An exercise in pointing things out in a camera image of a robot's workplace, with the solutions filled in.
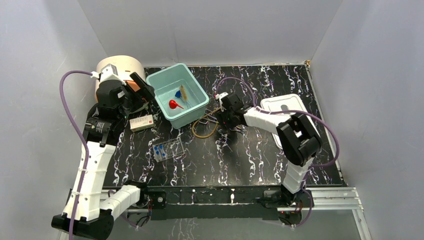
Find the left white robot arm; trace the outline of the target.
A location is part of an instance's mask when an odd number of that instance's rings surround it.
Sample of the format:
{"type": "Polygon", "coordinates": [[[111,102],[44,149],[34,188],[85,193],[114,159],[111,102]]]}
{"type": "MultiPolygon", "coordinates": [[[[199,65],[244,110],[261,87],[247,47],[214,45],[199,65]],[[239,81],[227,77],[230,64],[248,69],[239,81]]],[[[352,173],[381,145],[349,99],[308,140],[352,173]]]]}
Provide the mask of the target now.
{"type": "Polygon", "coordinates": [[[97,101],[87,113],[83,130],[77,130],[82,144],[74,186],[62,213],[52,218],[51,226],[68,233],[70,239],[78,236],[105,240],[115,220],[128,208],[153,208],[154,196],[149,194],[145,182],[127,180],[106,200],[101,195],[128,116],[152,101],[155,94],[136,72],[129,77],[138,90],[113,73],[93,71],[90,76],[98,81],[97,101]]]}

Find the metal tongs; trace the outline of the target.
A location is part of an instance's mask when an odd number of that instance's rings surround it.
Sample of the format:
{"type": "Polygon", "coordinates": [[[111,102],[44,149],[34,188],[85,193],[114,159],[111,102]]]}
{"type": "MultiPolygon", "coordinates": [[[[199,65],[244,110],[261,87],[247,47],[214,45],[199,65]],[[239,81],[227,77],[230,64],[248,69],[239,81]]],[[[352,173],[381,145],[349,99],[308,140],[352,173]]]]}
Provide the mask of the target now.
{"type": "Polygon", "coordinates": [[[232,127],[232,128],[224,127],[222,124],[219,123],[218,119],[214,116],[213,111],[212,110],[209,110],[209,109],[206,109],[205,116],[201,117],[198,120],[198,123],[199,124],[202,124],[202,125],[206,125],[206,124],[209,124],[209,123],[214,123],[214,124],[217,124],[219,127],[223,128],[223,129],[226,129],[228,131],[233,131],[233,132],[238,132],[238,133],[243,133],[244,132],[244,129],[241,128],[241,127],[239,127],[239,126],[232,127]]]}

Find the teal plastic bin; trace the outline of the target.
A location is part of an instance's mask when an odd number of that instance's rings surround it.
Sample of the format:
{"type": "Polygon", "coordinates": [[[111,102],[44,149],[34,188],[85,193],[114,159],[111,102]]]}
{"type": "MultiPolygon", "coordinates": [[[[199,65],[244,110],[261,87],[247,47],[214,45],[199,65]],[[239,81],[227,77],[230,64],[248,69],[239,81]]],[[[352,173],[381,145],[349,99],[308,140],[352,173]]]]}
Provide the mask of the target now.
{"type": "Polygon", "coordinates": [[[146,77],[166,120],[180,129],[206,113],[210,97],[187,65],[177,63],[146,77]]]}

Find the white squeeze bottle red cap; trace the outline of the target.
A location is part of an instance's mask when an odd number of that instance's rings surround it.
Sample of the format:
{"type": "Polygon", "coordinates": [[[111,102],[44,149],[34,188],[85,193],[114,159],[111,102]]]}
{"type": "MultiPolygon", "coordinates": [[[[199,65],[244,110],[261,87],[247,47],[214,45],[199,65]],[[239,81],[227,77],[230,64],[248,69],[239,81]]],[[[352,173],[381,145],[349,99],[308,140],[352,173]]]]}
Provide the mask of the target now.
{"type": "Polygon", "coordinates": [[[177,109],[177,108],[180,108],[180,109],[183,109],[184,110],[184,108],[180,104],[178,104],[174,99],[171,99],[168,102],[168,106],[172,110],[177,109]]]}

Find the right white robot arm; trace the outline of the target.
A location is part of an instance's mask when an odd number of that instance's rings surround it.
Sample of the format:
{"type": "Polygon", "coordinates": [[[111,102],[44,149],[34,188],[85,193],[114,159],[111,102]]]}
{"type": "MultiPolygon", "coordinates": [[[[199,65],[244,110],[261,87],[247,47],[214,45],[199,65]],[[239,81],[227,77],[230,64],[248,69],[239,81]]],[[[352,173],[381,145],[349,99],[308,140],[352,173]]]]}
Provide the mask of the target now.
{"type": "Polygon", "coordinates": [[[277,196],[266,197],[264,200],[295,207],[302,199],[304,177],[323,144],[308,114],[300,110],[293,110],[291,115],[266,111],[258,106],[244,104],[235,93],[223,92],[214,98],[219,103],[215,115],[222,127],[232,129],[243,125],[278,136],[288,160],[287,170],[277,196]]]}

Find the clear test tube rack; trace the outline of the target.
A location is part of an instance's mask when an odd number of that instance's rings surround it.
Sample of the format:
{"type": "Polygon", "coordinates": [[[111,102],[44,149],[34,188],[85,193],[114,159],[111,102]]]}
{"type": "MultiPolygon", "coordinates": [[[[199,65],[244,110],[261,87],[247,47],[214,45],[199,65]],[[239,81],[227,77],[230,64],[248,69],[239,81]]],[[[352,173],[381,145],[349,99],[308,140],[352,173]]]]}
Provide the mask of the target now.
{"type": "Polygon", "coordinates": [[[161,159],[159,162],[167,161],[169,159],[179,158],[185,155],[185,147],[180,137],[176,137],[164,142],[156,143],[152,145],[153,156],[154,147],[157,147],[161,153],[161,159]]]}

